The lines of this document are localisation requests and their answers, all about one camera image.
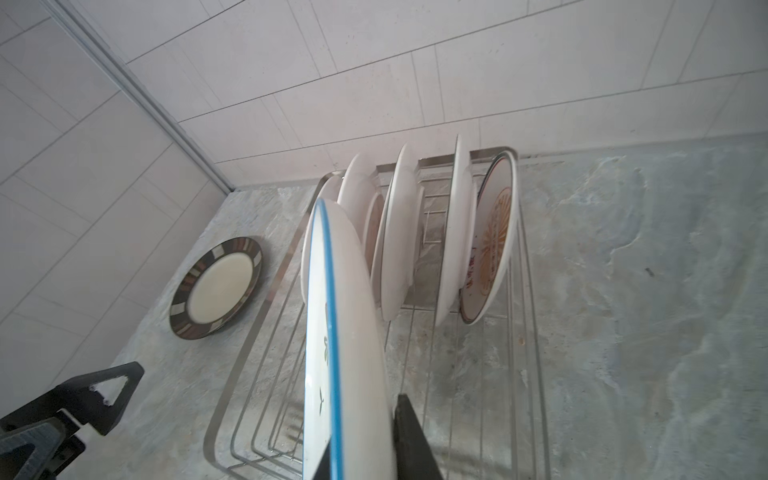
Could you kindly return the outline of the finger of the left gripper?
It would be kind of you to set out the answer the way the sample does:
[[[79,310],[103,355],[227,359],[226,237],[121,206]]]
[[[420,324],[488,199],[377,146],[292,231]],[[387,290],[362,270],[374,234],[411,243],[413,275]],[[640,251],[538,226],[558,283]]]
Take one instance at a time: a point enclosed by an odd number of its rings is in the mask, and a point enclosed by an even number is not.
[[[49,417],[1,434],[1,478],[56,479],[83,452],[71,424]]]
[[[144,373],[144,368],[133,361],[72,377],[2,417],[1,430],[12,432],[55,419],[66,436],[75,435],[82,425],[91,425],[106,436],[121,420]],[[124,383],[114,401],[97,390],[99,384],[120,379]]]

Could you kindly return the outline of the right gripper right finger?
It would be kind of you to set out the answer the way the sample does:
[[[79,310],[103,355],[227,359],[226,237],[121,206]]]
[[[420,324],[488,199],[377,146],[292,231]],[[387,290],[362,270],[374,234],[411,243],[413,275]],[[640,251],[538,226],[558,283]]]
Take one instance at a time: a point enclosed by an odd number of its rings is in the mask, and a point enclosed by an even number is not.
[[[399,394],[394,411],[397,478],[443,480],[442,473],[406,394]]]

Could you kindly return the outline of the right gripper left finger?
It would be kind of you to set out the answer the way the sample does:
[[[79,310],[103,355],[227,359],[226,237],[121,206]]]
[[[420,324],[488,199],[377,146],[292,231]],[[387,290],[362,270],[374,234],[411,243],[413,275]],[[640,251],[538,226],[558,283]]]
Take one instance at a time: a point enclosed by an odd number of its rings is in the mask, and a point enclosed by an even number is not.
[[[313,480],[330,480],[331,479],[331,443],[326,444],[324,453],[320,459],[320,462],[315,469],[312,476]]]

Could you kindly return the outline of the white blue-rim watermelon plate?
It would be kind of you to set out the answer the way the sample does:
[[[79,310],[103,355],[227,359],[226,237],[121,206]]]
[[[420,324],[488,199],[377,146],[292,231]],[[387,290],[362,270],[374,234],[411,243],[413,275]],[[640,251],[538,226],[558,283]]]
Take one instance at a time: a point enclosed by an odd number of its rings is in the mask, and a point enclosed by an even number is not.
[[[336,202],[316,205],[308,301],[303,472],[328,442],[331,479],[394,479],[393,418],[382,336],[357,232]]]

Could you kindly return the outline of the dark striped rim cream plate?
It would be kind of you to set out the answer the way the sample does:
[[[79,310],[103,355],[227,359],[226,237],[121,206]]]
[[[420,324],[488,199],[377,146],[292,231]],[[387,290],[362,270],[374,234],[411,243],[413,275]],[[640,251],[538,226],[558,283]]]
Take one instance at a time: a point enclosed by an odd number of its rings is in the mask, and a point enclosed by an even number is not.
[[[244,308],[261,276],[263,250],[256,238],[230,238],[200,257],[178,285],[168,311],[179,338],[204,338]]]

